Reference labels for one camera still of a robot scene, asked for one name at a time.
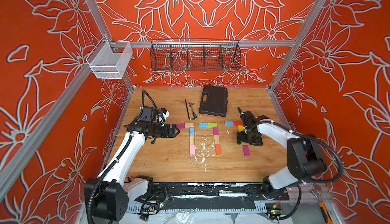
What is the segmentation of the green block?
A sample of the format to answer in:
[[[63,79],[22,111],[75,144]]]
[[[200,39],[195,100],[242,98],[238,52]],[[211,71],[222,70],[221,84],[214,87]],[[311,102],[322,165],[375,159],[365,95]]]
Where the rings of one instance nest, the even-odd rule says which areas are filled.
[[[209,123],[208,128],[217,127],[217,123]]]

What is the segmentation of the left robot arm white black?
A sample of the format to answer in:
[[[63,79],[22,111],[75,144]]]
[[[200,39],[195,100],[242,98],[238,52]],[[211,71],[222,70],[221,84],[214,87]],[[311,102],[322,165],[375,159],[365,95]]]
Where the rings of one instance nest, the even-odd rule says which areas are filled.
[[[122,144],[109,164],[95,179],[89,179],[84,186],[85,211],[89,224],[95,219],[107,220],[110,224],[120,221],[128,205],[134,201],[141,203],[140,213],[146,207],[159,208],[168,200],[165,189],[153,188],[153,179],[148,176],[137,176],[126,182],[126,176],[137,153],[148,139],[155,144],[158,138],[175,138],[180,130],[175,124],[166,123],[169,112],[151,107],[141,102],[140,113],[134,120],[125,125],[126,134]]]

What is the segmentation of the orange block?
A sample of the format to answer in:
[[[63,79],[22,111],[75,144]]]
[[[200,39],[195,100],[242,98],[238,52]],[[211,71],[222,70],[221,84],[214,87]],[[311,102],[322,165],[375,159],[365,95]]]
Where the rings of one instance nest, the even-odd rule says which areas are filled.
[[[222,155],[220,144],[215,144],[215,152],[217,155]]]

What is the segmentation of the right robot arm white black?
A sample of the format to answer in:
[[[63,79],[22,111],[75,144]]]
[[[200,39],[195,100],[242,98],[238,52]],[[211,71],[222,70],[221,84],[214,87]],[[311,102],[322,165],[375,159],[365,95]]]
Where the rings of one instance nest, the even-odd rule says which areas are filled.
[[[326,143],[314,135],[304,135],[276,123],[267,116],[254,116],[251,111],[238,109],[244,130],[238,132],[238,144],[248,143],[254,146],[263,145],[263,136],[267,136],[286,149],[286,167],[263,179],[261,194],[267,200],[279,197],[286,188],[296,187],[298,199],[292,211],[286,215],[268,212],[267,218],[280,222],[291,218],[297,211],[301,199],[302,183],[329,184],[340,180],[344,173],[344,165],[338,154]],[[323,150],[334,156],[337,164],[337,174],[330,179],[316,179],[315,176],[324,173],[328,168]]]

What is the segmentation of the pink block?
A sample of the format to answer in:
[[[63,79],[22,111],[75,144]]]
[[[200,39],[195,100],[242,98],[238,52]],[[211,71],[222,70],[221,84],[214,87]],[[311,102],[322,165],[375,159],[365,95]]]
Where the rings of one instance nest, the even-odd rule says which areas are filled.
[[[195,145],[190,145],[190,156],[194,156],[196,153]]]

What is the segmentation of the red block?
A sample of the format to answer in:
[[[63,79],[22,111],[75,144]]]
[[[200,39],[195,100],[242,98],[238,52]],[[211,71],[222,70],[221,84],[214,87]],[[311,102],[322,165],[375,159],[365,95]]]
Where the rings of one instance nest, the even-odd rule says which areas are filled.
[[[243,122],[241,121],[235,121],[234,126],[243,126]]]

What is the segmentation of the natural wood block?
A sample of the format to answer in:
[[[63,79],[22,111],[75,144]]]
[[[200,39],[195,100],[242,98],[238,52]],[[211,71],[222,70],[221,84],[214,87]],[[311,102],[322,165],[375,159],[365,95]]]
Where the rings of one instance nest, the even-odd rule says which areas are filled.
[[[190,145],[195,145],[195,137],[190,136]]]
[[[194,124],[193,123],[185,123],[185,128],[193,128]]]
[[[214,135],[214,143],[215,143],[215,144],[220,144],[219,136],[218,136],[218,135]]]

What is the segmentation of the black plastic tool case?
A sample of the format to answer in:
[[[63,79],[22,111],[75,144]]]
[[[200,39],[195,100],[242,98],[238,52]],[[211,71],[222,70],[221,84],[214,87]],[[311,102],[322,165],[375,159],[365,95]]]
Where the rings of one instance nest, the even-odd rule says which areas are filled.
[[[199,113],[226,117],[228,111],[228,89],[205,85],[203,87]]]

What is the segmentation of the magenta block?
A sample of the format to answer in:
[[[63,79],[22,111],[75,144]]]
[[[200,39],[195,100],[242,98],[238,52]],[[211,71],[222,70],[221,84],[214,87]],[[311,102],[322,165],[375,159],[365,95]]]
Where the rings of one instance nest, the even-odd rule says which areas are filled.
[[[242,148],[243,148],[244,156],[249,157],[250,156],[249,146],[244,145],[244,146],[242,146]]]
[[[178,129],[184,129],[184,128],[186,128],[186,126],[185,126],[184,123],[176,124],[176,127],[177,127]]]
[[[213,135],[219,135],[218,127],[213,127]]]

